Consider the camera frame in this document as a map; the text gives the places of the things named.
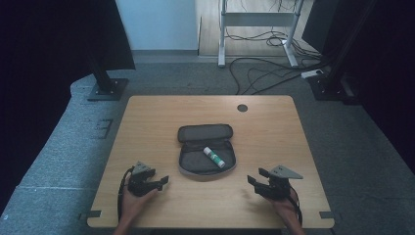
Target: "open pencil case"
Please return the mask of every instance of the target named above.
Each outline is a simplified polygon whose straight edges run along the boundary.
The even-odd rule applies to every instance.
[[[182,143],[179,170],[186,175],[212,176],[235,168],[236,157],[230,142],[233,129],[228,124],[185,125],[178,130],[177,138]],[[209,147],[224,162],[219,167],[204,153]]]

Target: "white wall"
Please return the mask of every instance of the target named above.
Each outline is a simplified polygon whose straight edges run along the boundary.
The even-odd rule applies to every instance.
[[[131,50],[197,50],[195,0],[116,0]]]

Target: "black curtain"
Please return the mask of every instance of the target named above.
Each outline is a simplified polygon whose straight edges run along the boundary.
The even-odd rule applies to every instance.
[[[134,70],[114,0],[2,1],[1,207],[48,140],[70,85],[92,73],[86,53],[108,70]]]

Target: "power strip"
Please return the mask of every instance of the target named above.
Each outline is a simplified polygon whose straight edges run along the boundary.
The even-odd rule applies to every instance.
[[[305,71],[301,73],[301,77],[306,79],[312,76],[316,76],[316,75],[321,75],[324,72],[322,70],[310,70],[310,71]]]

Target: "gray carpet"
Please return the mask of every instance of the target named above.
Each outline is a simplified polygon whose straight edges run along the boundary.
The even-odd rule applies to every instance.
[[[209,60],[140,62],[136,68],[109,72],[110,77],[129,79],[120,101],[88,102],[95,84],[92,75],[71,86],[66,112],[2,213],[1,234],[111,234],[112,229],[89,228],[85,215],[92,206],[128,98],[234,95],[237,91],[229,64],[220,69]],[[250,68],[276,69],[254,62],[235,65],[241,93],[250,86],[250,79],[263,72]],[[281,79],[266,76],[247,95]],[[307,229],[307,234],[415,234],[415,176],[362,107],[315,101],[308,83],[300,77],[260,94],[293,97],[335,215],[333,229]],[[150,232],[135,229],[132,234]]]

